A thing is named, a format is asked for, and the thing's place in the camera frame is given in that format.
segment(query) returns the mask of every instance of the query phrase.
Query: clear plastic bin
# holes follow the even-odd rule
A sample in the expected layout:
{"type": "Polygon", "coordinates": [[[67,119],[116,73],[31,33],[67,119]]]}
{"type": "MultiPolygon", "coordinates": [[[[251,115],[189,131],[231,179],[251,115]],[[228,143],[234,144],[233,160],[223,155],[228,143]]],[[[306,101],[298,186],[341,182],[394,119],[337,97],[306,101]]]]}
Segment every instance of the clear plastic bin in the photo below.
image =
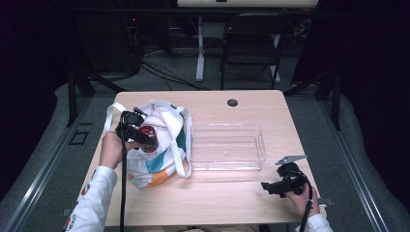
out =
{"type": "Polygon", "coordinates": [[[260,170],[266,159],[257,124],[192,127],[192,170],[260,170]]]}

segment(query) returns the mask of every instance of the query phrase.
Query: white desk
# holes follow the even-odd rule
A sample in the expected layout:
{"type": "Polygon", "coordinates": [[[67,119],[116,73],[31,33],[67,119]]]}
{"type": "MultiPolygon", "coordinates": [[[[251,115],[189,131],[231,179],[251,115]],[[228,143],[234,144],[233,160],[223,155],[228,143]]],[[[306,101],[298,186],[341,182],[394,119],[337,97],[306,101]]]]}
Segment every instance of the white desk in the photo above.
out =
{"type": "MultiPolygon", "coordinates": [[[[318,0],[178,0],[178,7],[185,8],[315,8],[318,0]]],[[[204,77],[205,56],[203,48],[202,17],[198,18],[198,63],[196,81],[204,77]]]]}
{"type": "MultiPolygon", "coordinates": [[[[186,107],[195,125],[214,123],[257,123],[261,126],[266,161],[260,171],[193,171],[188,179],[173,175],[153,188],[138,189],[127,183],[125,224],[143,225],[204,225],[244,223],[300,222],[292,203],[278,195],[270,195],[261,182],[273,183],[281,178],[275,161],[284,156],[303,155],[286,101],[280,91],[184,91],[125,92],[116,97],[128,109],[149,100],[165,100],[186,107]],[[231,107],[227,101],[235,99],[231,107]]],[[[120,118],[114,112],[111,128],[120,118]]],[[[84,185],[99,163],[101,141],[91,162],[84,185]]],[[[297,164],[314,183],[308,161],[297,164]]],[[[121,165],[115,170],[121,180],[121,165]]],[[[114,189],[106,225],[120,224],[121,181],[114,189]]]]}

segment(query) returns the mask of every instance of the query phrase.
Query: person's left hand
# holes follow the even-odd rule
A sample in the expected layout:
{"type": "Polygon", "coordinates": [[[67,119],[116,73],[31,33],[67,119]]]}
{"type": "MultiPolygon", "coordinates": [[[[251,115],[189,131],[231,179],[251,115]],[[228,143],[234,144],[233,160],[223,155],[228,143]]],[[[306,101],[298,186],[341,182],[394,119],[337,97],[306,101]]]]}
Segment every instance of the person's left hand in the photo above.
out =
{"type": "MultiPolygon", "coordinates": [[[[139,146],[140,144],[137,142],[126,142],[127,151],[139,146]]],[[[121,138],[117,136],[117,133],[114,131],[107,132],[102,138],[100,166],[107,166],[115,169],[118,163],[122,160],[122,149],[123,145],[121,143],[121,138]]]]}

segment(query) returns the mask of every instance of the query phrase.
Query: chair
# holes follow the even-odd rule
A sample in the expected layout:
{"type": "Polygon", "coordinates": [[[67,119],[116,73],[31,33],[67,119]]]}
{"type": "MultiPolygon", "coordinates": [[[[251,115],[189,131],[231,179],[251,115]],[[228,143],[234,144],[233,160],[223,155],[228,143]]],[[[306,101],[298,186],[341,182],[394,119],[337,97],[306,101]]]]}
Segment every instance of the chair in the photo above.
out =
{"type": "Polygon", "coordinates": [[[225,82],[225,64],[275,66],[271,89],[275,87],[284,38],[293,31],[292,21],[284,14],[236,14],[228,19],[223,31],[220,59],[220,89],[225,82]],[[279,35],[277,46],[273,39],[279,35]]]}

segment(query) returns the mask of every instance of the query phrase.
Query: chair backrest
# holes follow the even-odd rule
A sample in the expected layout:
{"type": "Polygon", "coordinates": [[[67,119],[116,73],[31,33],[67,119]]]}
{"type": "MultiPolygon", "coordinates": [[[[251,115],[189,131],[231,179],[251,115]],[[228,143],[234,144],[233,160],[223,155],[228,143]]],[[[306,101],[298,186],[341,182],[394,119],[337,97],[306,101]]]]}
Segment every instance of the chair backrest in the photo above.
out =
{"type": "Polygon", "coordinates": [[[236,14],[225,24],[225,33],[291,34],[293,26],[284,14],[236,14]]]}

